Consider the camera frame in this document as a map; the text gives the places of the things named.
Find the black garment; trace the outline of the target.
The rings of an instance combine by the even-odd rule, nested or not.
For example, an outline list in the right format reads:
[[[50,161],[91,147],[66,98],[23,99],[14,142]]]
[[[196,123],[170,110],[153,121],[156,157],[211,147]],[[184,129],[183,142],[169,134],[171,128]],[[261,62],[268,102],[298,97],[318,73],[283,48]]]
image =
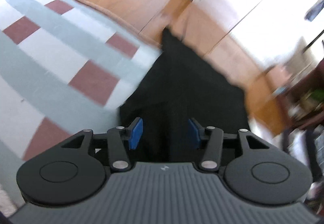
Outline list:
[[[119,108],[127,126],[143,120],[143,134],[131,161],[146,163],[198,162],[188,136],[188,121],[214,126],[226,133],[248,129],[243,89],[230,84],[207,61],[175,37],[162,33],[162,53],[138,88]]]

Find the checkered red white blanket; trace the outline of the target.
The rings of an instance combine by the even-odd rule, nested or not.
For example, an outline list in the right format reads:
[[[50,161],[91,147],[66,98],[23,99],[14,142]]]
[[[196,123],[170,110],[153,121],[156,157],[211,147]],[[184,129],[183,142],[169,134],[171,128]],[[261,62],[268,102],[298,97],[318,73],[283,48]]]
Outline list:
[[[1,0],[1,204],[18,168],[84,128],[105,132],[160,52],[78,0]]]

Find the dark wooden shelf unit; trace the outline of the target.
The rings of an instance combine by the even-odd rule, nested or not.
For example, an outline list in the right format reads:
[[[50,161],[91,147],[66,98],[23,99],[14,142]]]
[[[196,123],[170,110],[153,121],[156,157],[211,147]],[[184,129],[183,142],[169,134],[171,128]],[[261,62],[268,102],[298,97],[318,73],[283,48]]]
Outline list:
[[[281,132],[323,125],[323,60],[303,77],[276,66],[270,84],[277,94]]]

